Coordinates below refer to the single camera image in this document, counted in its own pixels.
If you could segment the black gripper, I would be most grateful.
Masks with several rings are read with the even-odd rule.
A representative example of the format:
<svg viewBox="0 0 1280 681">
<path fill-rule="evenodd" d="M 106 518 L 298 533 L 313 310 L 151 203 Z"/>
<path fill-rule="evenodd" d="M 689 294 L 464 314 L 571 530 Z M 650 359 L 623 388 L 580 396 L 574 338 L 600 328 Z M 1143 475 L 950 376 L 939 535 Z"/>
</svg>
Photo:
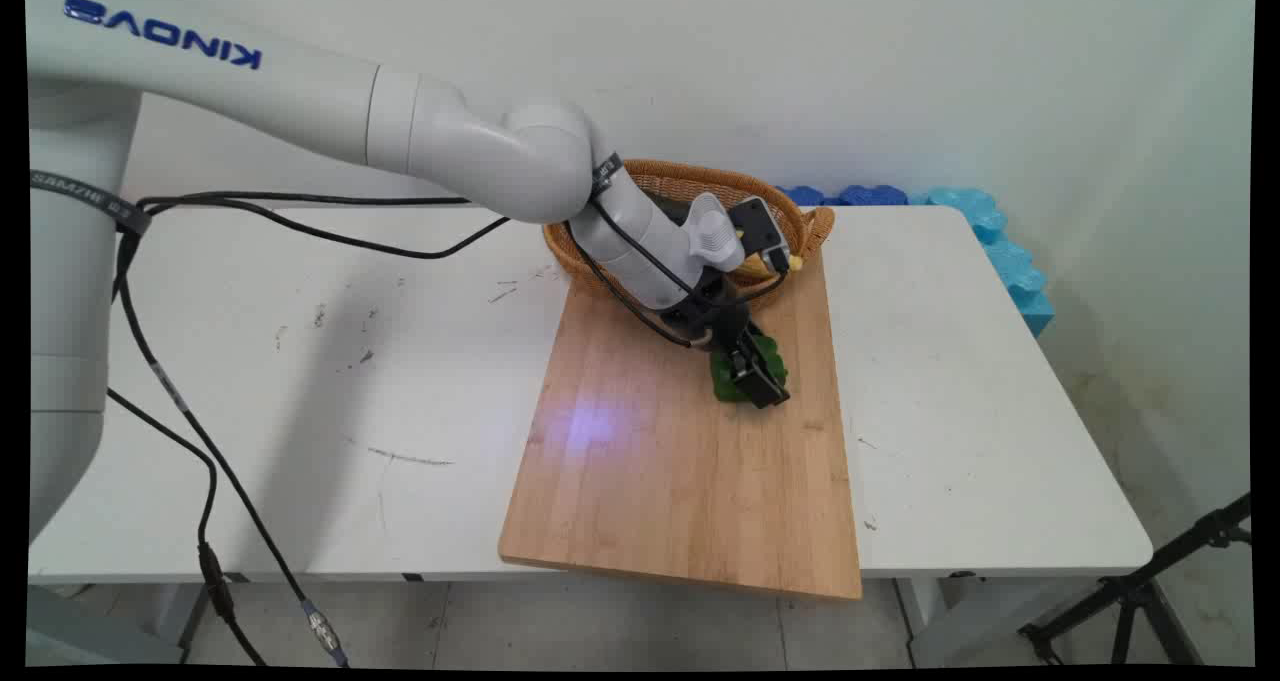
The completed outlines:
<svg viewBox="0 0 1280 681">
<path fill-rule="evenodd" d="M 718 349 L 718 402 L 751 403 L 758 410 L 783 405 L 787 370 L 777 342 L 750 324 L 746 303 L 726 271 L 703 268 L 694 293 L 663 308 L 660 321 L 695 349 Z M 726 352 L 740 355 L 731 356 Z"/>
</svg>

